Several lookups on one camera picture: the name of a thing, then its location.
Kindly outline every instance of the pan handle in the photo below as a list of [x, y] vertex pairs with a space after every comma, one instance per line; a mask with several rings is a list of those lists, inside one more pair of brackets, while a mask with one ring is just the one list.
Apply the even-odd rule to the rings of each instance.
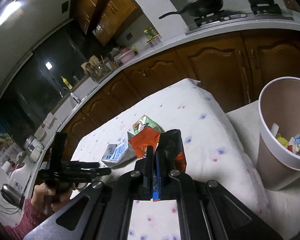
[[168, 12], [168, 13], [165, 13], [164, 15], [161, 15], [161, 16], [159, 17], [159, 19], [165, 18], [165, 17], [167, 17], [167, 16], [169, 16], [169, 15], [173, 15], [173, 14], [180, 14], [180, 12], [177, 11], [177, 12]]

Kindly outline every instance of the hand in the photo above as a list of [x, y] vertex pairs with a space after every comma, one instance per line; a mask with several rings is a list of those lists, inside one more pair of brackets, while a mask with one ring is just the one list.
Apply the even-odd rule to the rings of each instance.
[[[60, 194], [59, 201], [52, 203], [51, 208], [54, 212], [62, 208], [65, 204], [70, 201], [72, 190], [74, 190], [74, 184], [72, 184], [64, 193]], [[34, 186], [34, 192], [31, 199], [32, 206], [41, 213], [44, 213], [45, 202], [44, 196], [53, 196], [56, 194], [54, 188], [49, 188], [45, 183]]]
[[58, 211], [60, 208], [62, 208], [64, 205], [66, 205], [70, 201], [70, 197], [72, 195], [73, 190], [75, 190], [74, 183], [72, 183], [65, 192], [60, 194], [58, 202], [51, 204], [52, 210], [54, 212]]

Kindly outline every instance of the gas stove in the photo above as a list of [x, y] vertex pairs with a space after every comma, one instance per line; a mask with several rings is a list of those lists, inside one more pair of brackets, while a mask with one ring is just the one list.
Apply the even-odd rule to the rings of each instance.
[[259, 20], [259, 19], [276, 19], [276, 20], [280, 19], [280, 20], [290, 20], [290, 21], [294, 20], [293, 17], [283, 16], [281, 14], [276, 14], [276, 13], [260, 13], [255, 15], [253, 12], [251, 13], [234, 12], [232, 14], [229, 14], [229, 12], [220, 11], [217, 14], [195, 19], [194, 20], [195, 23], [189, 26], [190, 31], [186, 32], [186, 35], [204, 29], [208, 29], [210, 27], [226, 24], [226, 23], [234, 23], [234, 22], [241, 22], [247, 20]]

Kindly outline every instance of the red sleeve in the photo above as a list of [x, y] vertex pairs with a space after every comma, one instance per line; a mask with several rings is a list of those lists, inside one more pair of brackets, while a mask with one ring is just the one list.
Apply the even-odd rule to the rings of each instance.
[[26, 234], [28, 234], [32, 229], [40, 225], [43, 221], [45, 221], [49, 217], [35, 210], [34, 207], [31, 205], [30, 198], [25, 200], [25, 204], [23, 208], [24, 208], [24, 214], [19, 225], [13, 228], [11, 226], [4, 227], [8, 235], [13, 240], [22, 240], [26, 236]]

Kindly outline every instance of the white trash can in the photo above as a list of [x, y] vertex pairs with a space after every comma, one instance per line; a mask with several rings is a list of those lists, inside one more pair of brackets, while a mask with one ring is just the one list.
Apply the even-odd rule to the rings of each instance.
[[271, 134], [273, 123], [288, 141], [300, 134], [300, 78], [269, 82], [259, 96], [260, 142], [256, 168], [266, 189], [279, 190], [300, 177], [300, 156], [284, 148]]

